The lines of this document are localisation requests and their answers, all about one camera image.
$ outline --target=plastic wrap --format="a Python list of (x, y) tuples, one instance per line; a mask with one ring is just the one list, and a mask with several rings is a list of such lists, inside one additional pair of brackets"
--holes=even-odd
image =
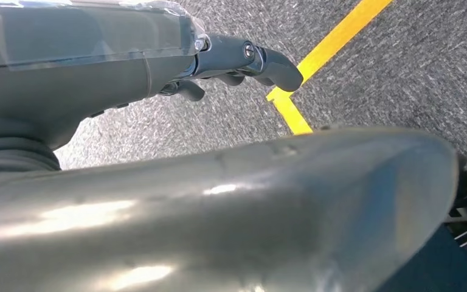
[(0, 67), (194, 55), (207, 35), (170, 1), (0, 0)]

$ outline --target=floor marking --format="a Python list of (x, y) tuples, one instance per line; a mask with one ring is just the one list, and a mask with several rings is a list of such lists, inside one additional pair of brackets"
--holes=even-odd
[[(303, 74), (303, 83), (307, 82), (392, 1), (361, 0), (298, 65), (298, 69)], [(273, 102), (293, 134), (312, 133), (311, 127), (292, 102), (291, 95), (292, 92), (275, 88), (267, 98), (268, 101)]]

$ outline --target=yellow line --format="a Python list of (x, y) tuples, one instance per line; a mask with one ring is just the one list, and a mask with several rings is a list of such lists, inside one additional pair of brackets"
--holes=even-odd
[[(361, 0), (359, 4), (303, 59), (298, 69), (307, 82), (335, 56), (357, 33), (393, 0)], [(292, 92), (275, 88), (268, 95), (293, 134), (311, 133), (312, 129), (291, 100)]]

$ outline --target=ribbed hose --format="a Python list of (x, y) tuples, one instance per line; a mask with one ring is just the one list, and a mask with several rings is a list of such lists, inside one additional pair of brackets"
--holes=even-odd
[(49, 147), (25, 138), (0, 138), (0, 172), (35, 170), (60, 170), (60, 163)]

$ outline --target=gray carpet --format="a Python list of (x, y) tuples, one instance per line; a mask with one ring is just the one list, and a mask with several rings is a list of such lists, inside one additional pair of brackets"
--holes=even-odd
[[(300, 61), (357, 0), (188, 0), (211, 32), (248, 37)], [(155, 97), (82, 123), (64, 168), (184, 155), (289, 135), (269, 88), (201, 82), (207, 97)], [(313, 128), (398, 125), (467, 154), (467, 1), (395, 0), (300, 89)]]

